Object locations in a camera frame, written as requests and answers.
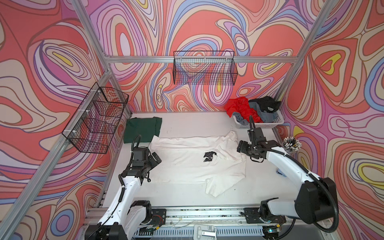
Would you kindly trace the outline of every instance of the wire mesh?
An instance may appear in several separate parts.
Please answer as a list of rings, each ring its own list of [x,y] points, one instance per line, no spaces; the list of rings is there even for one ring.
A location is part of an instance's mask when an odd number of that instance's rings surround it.
[[[99,87],[67,139],[79,152],[107,153],[128,97],[114,88]]]
[[[174,84],[234,85],[233,51],[175,51]]]

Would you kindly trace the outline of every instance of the white t-shirt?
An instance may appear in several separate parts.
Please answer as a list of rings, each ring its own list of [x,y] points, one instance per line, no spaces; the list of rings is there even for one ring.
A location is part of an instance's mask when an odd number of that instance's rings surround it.
[[[206,182],[205,193],[217,197],[245,178],[246,155],[238,153],[236,133],[220,137],[159,138],[149,145],[162,162],[150,171],[153,182],[199,184]],[[211,162],[204,154],[214,151]]]

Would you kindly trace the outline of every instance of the plastic basket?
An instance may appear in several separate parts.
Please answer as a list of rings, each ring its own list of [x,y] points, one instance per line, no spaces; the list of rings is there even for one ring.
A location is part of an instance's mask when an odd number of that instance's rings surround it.
[[[277,125],[283,124],[284,123],[284,118],[283,115],[281,114],[280,110],[276,111],[277,113],[277,118],[273,122],[263,122],[263,123],[255,123],[256,127],[260,128],[274,128]],[[236,117],[232,115],[233,120],[235,121],[235,127],[239,129],[250,129],[249,124],[248,125],[241,125],[236,121]]]

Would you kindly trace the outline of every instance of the folded clothing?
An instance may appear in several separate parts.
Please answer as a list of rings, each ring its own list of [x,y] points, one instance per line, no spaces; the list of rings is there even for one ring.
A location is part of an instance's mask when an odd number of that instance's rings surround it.
[[[232,114],[237,112],[248,122],[249,116],[253,117],[254,122],[263,122],[257,114],[257,111],[249,107],[248,99],[246,97],[229,99],[224,105],[224,109],[227,111],[229,117],[232,117]]]
[[[240,113],[233,112],[233,113],[232,113],[232,116],[235,116],[236,121],[237,121],[238,123],[240,123],[241,125],[248,125],[248,124],[249,124],[249,122],[248,122],[246,119],[244,119],[244,118],[241,116]]]
[[[124,143],[132,142],[141,135],[141,142],[151,142],[153,136],[159,136],[162,118],[131,118],[127,120],[124,131]]]
[[[245,178],[246,155],[237,152],[236,133],[218,137],[159,138],[149,145],[162,162],[151,170],[151,181],[173,184],[206,182],[205,193],[217,197]],[[212,161],[203,161],[215,152]]]
[[[257,114],[260,116],[263,122],[273,122],[277,118],[277,112],[263,112],[257,102],[249,102],[249,106],[257,111]]]
[[[274,113],[276,112],[279,107],[281,102],[280,101],[275,101],[272,97],[266,96],[263,98],[256,98],[249,100],[250,103],[257,102],[260,106],[260,109],[264,112],[267,113]]]

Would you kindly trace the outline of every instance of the psychedelic patterned wall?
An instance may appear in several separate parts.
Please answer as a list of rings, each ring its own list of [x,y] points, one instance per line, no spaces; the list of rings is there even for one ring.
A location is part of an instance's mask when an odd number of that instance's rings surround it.
[[[232,50],[295,56],[322,0],[94,0],[86,10],[107,55]],[[235,86],[176,86],[173,64],[112,65],[134,111],[217,111],[229,98],[273,96],[289,64],[239,63]]]
[[[0,1],[0,220],[103,74],[70,1]],[[14,239],[73,239],[122,136],[106,155],[70,147]]]
[[[384,2],[341,0],[291,83],[284,137],[334,179],[341,239],[384,239]]]

